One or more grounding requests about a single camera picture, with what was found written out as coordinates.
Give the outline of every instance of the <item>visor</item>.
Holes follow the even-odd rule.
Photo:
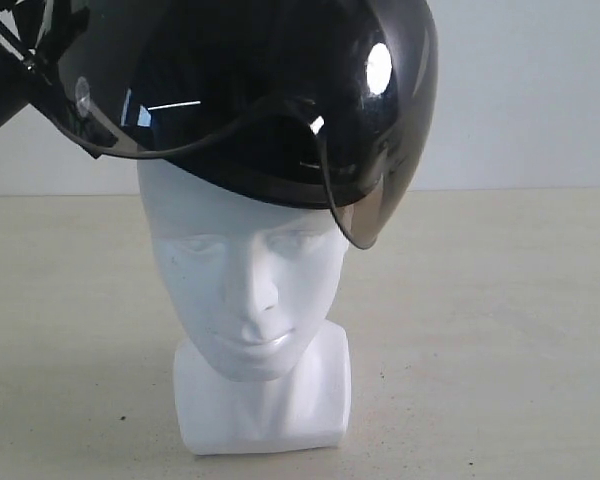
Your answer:
[[[47,4],[35,105],[72,141],[330,208],[354,245],[375,242],[430,127],[424,0]]]

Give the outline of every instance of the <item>white mannequin head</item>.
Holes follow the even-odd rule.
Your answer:
[[[156,262],[194,345],[222,376],[287,374],[331,308],[349,243],[328,210],[258,202],[163,160],[138,162]]]

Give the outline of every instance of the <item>white background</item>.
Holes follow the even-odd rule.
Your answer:
[[[430,0],[437,112],[414,189],[600,186],[600,0]],[[0,195],[137,193],[32,109],[0,131]]]

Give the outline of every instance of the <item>white table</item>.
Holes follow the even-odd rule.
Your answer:
[[[409,194],[330,318],[342,447],[195,458],[139,199],[0,198],[0,480],[600,479],[600,190]]]

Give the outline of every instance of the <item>motorcycle helmet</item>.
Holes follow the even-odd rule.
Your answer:
[[[438,44],[426,0],[0,10],[20,32],[26,85],[15,90],[92,156],[163,158],[256,200],[329,209],[360,249],[392,216],[429,134]]]

